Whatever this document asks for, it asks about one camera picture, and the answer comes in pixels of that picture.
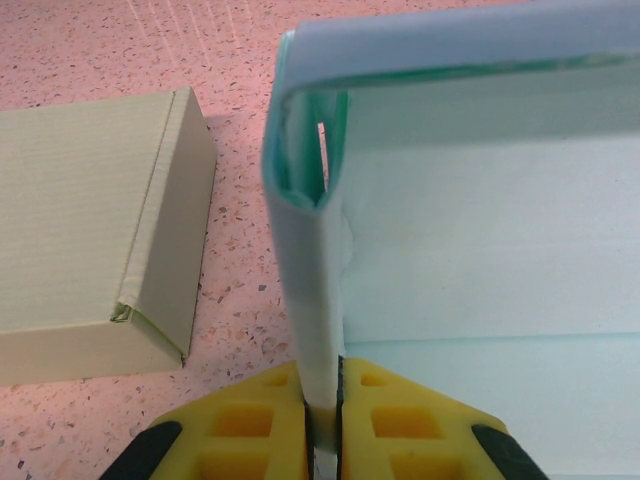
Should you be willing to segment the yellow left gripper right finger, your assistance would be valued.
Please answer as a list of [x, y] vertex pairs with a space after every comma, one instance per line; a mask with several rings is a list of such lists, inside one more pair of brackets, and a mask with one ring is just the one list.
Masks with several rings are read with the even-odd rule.
[[339, 478], [545, 478], [498, 418], [364, 359], [340, 374]]

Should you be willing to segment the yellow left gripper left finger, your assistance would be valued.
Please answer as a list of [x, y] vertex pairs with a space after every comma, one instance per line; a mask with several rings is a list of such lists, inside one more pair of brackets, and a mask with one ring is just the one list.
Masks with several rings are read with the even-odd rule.
[[140, 432], [110, 479], [308, 479], [306, 409], [293, 361], [176, 408]]

